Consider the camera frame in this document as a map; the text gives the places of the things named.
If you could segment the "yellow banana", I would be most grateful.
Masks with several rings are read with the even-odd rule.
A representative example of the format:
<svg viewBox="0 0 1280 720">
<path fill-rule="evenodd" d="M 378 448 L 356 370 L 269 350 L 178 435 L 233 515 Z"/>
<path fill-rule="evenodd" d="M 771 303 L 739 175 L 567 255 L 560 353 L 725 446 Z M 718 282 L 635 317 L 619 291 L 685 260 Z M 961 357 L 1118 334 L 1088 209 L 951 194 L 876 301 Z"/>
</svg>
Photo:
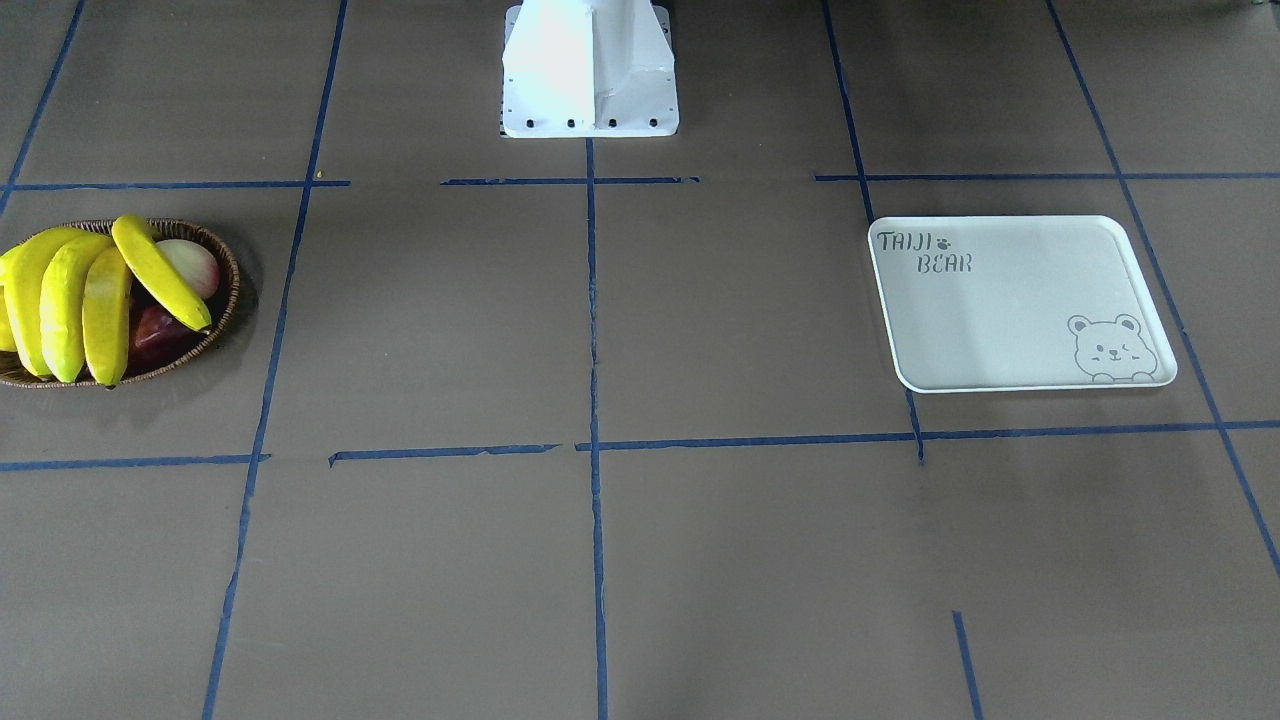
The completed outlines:
<svg viewBox="0 0 1280 720">
<path fill-rule="evenodd" d="M 81 232 L 65 242 L 44 270 L 40 300 L 40 354 L 47 373 L 72 383 L 84 366 L 84 283 L 97 256 L 113 242 L 100 233 Z"/>
<path fill-rule="evenodd" d="M 95 382 L 106 388 L 119 386 L 128 366 L 132 286 L 131 269 L 114 247 L 97 255 L 86 277 L 84 360 Z"/>
<path fill-rule="evenodd" d="M 206 302 L 157 247 L 151 225 L 142 217 L 118 217 L 111 223 L 110 233 L 134 278 L 157 304 L 191 331 L 207 334 L 212 329 Z"/>
<path fill-rule="evenodd" d="M 83 234 L 86 231 L 81 228 L 56 225 L 31 236 L 5 255 L 3 288 L 15 351 L 22 366 L 40 379 L 52 377 L 41 350 L 44 274 L 58 251 Z"/>
</svg>

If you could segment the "white bear tray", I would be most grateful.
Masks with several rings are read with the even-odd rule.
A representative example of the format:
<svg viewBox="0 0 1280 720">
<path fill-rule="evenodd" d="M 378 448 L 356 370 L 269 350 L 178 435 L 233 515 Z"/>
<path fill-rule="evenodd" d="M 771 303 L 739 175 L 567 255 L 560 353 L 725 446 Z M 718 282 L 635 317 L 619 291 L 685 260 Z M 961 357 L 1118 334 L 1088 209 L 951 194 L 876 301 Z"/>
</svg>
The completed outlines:
<svg viewBox="0 0 1280 720">
<path fill-rule="evenodd" d="M 867 242 L 895 373 L 916 393 L 1178 375 L 1132 241 L 1108 217 L 883 217 Z"/>
</svg>

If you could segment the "pale pink apple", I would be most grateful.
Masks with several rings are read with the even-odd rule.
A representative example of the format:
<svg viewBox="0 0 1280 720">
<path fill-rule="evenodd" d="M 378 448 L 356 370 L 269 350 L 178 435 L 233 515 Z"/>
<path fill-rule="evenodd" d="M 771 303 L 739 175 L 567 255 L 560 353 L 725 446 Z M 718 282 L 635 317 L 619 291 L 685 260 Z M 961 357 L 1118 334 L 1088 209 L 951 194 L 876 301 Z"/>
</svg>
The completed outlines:
<svg viewBox="0 0 1280 720">
<path fill-rule="evenodd" d="M 168 238 L 157 242 L 156 247 L 202 300 L 210 300 L 219 291 L 221 272 L 218 259 L 201 243 Z"/>
</svg>

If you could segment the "dark red apple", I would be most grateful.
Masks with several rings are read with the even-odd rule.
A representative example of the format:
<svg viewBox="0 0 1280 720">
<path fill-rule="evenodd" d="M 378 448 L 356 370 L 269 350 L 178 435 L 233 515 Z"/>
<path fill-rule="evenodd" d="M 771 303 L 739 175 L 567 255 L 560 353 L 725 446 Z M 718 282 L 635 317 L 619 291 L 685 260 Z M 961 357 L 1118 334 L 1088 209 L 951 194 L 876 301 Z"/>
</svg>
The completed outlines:
<svg viewBox="0 0 1280 720">
<path fill-rule="evenodd" d="M 177 320 L 163 306 L 154 304 L 133 316 L 127 375 L 140 375 L 174 363 L 204 340 Z"/>
</svg>

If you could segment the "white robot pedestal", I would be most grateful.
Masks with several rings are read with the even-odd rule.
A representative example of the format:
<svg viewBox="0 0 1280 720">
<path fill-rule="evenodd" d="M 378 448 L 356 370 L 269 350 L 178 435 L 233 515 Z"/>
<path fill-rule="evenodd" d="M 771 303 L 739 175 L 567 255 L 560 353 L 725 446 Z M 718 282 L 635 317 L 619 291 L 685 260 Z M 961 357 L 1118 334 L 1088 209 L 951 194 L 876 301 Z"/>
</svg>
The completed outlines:
<svg viewBox="0 0 1280 720">
<path fill-rule="evenodd" d="M 500 132 L 650 138 L 678 132 L 669 12 L 653 1 L 522 1 L 506 12 Z"/>
</svg>

